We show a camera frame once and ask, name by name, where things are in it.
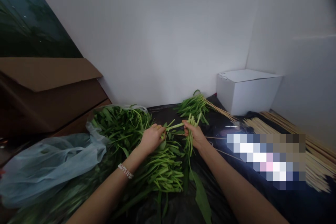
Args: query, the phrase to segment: bracelet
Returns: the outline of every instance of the bracelet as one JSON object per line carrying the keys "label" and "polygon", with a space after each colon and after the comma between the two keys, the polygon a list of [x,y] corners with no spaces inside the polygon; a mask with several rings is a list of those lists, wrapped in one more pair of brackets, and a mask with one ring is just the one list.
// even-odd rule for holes
{"label": "bracelet", "polygon": [[118,168],[120,168],[120,170],[122,170],[129,179],[132,179],[134,177],[134,175],[130,173],[130,171],[127,170],[127,168],[123,166],[121,163],[118,165]]}

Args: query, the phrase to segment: white cardboard box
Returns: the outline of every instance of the white cardboard box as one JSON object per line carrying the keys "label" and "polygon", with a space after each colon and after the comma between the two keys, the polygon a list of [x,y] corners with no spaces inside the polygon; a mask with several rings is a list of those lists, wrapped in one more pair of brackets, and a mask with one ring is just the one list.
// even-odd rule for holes
{"label": "white cardboard box", "polygon": [[217,98],[231,115],[269,111],[282,76],[250,69],[217,75]]}

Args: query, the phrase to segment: light blue plastic bag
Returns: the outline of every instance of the light blue plastic bag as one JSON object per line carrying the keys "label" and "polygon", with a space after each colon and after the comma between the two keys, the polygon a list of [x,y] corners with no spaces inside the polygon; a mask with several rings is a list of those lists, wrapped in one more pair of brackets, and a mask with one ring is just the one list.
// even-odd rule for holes
{"label": "light blue plastic bag", "polygon": [[43,139],[4,166],[2,204],[20,208],[51,198],[67,181],[91,170],[105,153],[104,143],[85,133]]}

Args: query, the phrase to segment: cardboard flap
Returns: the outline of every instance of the cardboard flap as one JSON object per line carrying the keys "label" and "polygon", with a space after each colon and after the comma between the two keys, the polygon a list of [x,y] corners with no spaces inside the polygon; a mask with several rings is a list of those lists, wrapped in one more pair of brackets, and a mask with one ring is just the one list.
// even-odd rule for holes
{"label": "cardboard flap", "polygon": [[0,72],[34,92],[102,77],[84,58],[0,58]]}
{"label": "cardboard flap", "polygon": [[219,74],[220,76],[224,77],[225,79],[229,79],[233,82],[245,82],[245,81],[252,81],[256,79],[267,79],[267,78],[274,78],[274,77],[281,77],[281,75],[275,75],[271,73],[259,72],[250,69],[245,70],[237,70],[237,71],[228,71]]}

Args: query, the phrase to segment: person's right hand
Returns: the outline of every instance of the person's right hand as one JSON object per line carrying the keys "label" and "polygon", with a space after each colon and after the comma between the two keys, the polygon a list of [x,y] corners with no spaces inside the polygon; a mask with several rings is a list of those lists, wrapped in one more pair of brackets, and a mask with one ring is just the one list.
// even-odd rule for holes
{"label": "person's right hand", "polygon": [[189,135],[188,129],[191,130],[193,135],[193,146],[196,149],[200,149],[205,143],[208,143],[207,139],[205,138],[201,128],[199,126],[194,127],[187,120],[182,121],[184,123],[184,135],[187,137]]}

